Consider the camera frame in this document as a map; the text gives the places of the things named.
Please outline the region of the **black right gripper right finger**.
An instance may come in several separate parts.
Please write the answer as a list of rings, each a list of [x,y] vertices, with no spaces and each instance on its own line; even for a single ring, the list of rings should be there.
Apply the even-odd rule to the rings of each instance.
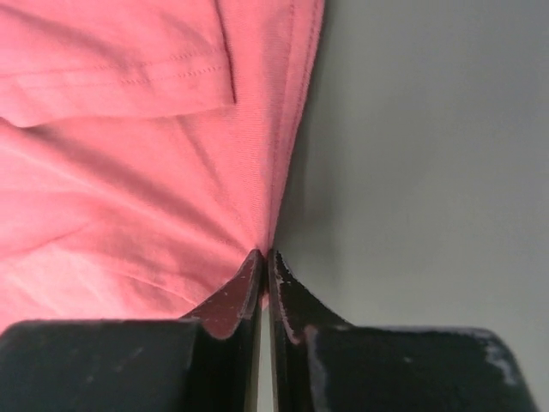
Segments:
[[[533,411],[515,356],[493,332],[347,322],[268,255],[278,411]]]

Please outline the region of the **coral red t shirt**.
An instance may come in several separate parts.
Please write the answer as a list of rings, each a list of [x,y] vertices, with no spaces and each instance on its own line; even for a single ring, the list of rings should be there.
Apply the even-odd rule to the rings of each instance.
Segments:
[[[175,318],[266,251],[323,10],[2,2],[2,327]]]

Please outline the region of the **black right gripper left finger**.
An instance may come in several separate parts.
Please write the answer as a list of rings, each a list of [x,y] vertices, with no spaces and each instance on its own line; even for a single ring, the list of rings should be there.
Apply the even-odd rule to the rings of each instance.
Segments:
[[[262,254],[169,320],[23,321],[1,335],[4,411],[253,411]]]

